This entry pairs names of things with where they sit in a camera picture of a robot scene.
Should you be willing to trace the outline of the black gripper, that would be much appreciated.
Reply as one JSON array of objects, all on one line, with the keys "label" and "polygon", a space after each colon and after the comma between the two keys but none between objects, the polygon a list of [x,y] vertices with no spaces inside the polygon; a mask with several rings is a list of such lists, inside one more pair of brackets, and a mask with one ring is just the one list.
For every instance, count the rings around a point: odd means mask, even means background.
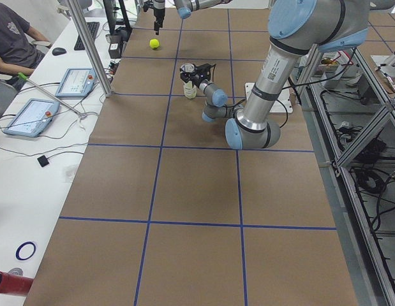
[{"label": "black gripper", "polygon": [[165,0],[152,0],[153,11],[156,21],[154,22],[155,35],[159,35],[159,29],[163,28],[165,18]]},{"label": "black gripper", "polygon": [[206,72],[197,70],[194,72],[186,72],[181,70],[181,80],[184,83],[192,82],[193,85],[200,85],[206,79]]}]

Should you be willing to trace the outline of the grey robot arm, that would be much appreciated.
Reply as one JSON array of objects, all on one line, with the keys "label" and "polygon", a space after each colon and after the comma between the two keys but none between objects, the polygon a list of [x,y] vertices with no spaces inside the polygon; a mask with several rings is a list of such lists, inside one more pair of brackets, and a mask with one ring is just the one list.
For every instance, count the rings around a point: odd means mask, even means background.
[{"label": "grey robot arm", "polygon": [[[177,10],[178,15],[181,19],[186,19],[191,16],[191,13],[206,8],[211,8],[220,4],[228,4],[230,1],[222,0],[181,0],[174,1],[174,6]],[[151,1],[151,8],[153,9],[155,21],[154,31],[156,35],[159,35],[160,29],[163,27],[165,19],[165,0],[153,0]]]},{"label": "grey robot arm", "polygon": [[368,33],[369,10],[369,1],[276,1],[267,25],[270,35],[267,57],[246,104],[236,110],[225,105],[225,93],[194,64],[181,66],[181,79],[206,95],[202,114],[205,120],[210,122],[226,115],[229,147],[235,150],[271,147],[279,140],[280,128],[267,116],[298,58],[313,45],[322,53],[361,45]]}]

